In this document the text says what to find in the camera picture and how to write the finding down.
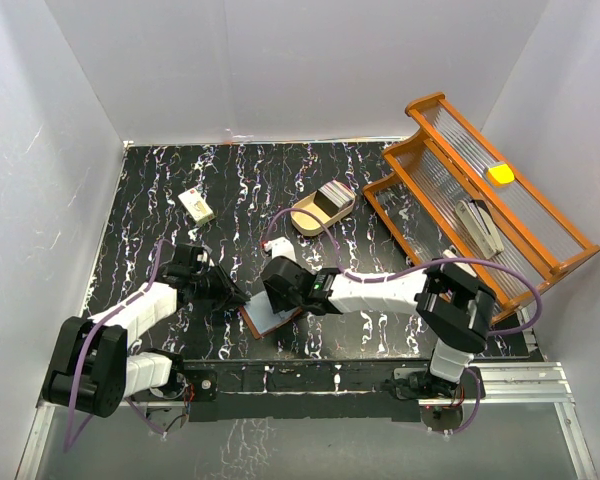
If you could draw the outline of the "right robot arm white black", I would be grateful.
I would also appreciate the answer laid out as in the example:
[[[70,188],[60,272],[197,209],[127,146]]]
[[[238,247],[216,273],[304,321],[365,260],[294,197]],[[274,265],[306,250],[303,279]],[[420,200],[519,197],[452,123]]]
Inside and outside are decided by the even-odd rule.
[[[353,312],[418,315],[437,336],[425,370],[393,376],[384,387],[401,399],[453,398],[475,355],[485,350],[495,294],[449,258],[404,276],[311,273],[284,256],[272,259],[261,281],[274,314]]]

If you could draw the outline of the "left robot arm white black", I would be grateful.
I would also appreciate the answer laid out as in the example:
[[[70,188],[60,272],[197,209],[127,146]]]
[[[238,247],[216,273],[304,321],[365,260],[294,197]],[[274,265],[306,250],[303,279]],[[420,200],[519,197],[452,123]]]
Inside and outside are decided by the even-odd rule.
[[[140,391],[154,389],[166,399],[184,392],[187,376],[174,366],[174,355],[130,355],[132,344],[184,307],[202,303],[230,311],[244,306],[249,295],[206,248],[177,244],[166,262],[161,249],[148,281],[129,297],[94,316],[63,322],[43,381],[45,401],[107,418]]]

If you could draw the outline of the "orange leather card holder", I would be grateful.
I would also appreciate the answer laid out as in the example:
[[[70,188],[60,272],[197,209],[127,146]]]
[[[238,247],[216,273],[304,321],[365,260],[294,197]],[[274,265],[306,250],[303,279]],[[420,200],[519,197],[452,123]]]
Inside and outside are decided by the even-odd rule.
[[[265,291],[254,295],[239,308],[255,339],[260,339],[301,314],[299,308],[274,313]]]

